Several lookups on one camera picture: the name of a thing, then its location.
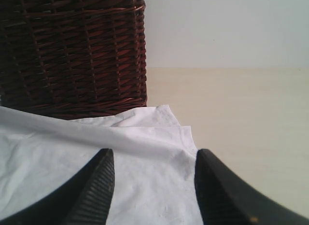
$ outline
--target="dark brown basket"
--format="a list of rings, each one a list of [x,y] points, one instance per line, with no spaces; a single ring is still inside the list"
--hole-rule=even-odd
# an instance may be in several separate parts
[[[146,105],[144,0],[0,0],[1,103],[62,119]]]

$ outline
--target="wall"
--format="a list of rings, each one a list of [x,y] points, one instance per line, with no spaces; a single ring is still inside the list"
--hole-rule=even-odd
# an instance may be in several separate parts
[[[148,67],[309,66],[309,0],[146,4]]]

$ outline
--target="white fabric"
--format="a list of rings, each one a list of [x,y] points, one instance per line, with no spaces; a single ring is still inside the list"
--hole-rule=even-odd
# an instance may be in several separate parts
[[[0,220],[40,200],[100,148],[112,148],[107,225],[201,225],[197,149],[168,106],[63,121],[0,107]]]

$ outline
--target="table surface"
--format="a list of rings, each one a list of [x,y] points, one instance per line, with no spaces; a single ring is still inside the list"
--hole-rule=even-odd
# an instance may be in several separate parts
[[[170,105],[195,144],[309,218],[309,69],[148,69],[148,106]]]

